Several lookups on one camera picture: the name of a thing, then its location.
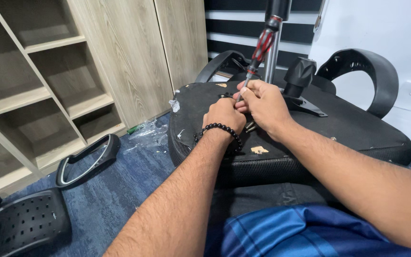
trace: plaid fabric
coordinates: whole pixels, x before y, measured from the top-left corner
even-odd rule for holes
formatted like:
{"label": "plaid fabric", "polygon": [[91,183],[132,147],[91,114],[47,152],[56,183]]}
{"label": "plaid fabric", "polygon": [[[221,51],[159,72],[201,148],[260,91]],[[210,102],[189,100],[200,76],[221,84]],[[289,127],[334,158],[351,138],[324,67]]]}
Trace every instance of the plaid fabric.
{"label": "plaid fabric", "polygon": [[204,256],[411,256],[368,222],[331,207],[294,205],[210,227]]}

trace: clear plastic film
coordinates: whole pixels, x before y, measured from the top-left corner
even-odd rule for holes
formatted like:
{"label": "clear plastic film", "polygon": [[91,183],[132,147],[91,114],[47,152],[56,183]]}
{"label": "clear plastic film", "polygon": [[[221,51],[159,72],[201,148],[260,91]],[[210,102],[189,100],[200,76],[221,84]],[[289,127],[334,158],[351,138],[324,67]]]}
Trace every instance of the clear plastic film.
{"label": "clear plastic film", "polygon": [[152,121],[146,120],[144,123],[140,124],[136,131],[130,135],[129,148],[126,149],[123,154],[127,154],[130,151],[137,149],[139,147],[154,147],[162,146],[168,143],[168,126],[156,124],[157,119]]}

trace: white wall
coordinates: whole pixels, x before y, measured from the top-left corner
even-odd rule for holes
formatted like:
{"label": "white wall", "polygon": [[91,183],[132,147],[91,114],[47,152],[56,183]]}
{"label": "white wall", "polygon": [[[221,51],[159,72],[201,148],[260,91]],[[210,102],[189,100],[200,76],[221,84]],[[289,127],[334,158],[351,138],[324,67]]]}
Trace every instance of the white wall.
{"label": "white wall", "polygon": [[[309,57],[318,67],[338,50],[359,48],[388,59],[400,86],[411,81],[411,0],[329,0]],[[337,95],[367,109],[374,97],[372,80],[362,71],[334,80]],[[383,119],[411,139],[411,84],[401,87],[398,100]]]}

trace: hand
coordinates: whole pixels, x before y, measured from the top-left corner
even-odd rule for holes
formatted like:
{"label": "hand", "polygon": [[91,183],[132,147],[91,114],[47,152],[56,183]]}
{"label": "hand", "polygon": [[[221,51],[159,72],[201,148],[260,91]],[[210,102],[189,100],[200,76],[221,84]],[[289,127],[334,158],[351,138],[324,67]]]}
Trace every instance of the hand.
{"label": "hand", "polygon": [[232,98],[220,98],[218,102],[210,105],[209,112],[204,114],[202,127],[205,128],[210,123],[221,123],[240,134],[247,120],[245,115],[234,109],[235,103],[236,100]]}
{"label": "hand", "polygon": [[261,80],[250,80],[247,87],[243,83],[237,85],[244,101],[237,102],[235,108],[241,112],[250,112],[255,122],[264,129],[269,136],[280,142],[277,135],[283,127],[296,122],[288,112],[285,100],[276,85],[268,84]]}

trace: green object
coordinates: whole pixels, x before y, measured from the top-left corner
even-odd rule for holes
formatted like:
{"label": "green object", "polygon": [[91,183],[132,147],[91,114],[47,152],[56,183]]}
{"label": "green object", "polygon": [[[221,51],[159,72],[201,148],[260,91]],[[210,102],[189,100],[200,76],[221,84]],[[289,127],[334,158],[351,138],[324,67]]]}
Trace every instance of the green object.
{"label": "green object", "polygon": [[128,135],[131,135],[132,133],[134,133],[134,131],[136,131],[136,129],[139,127],[139,125],[136,125],[130,129],[127,130]]}

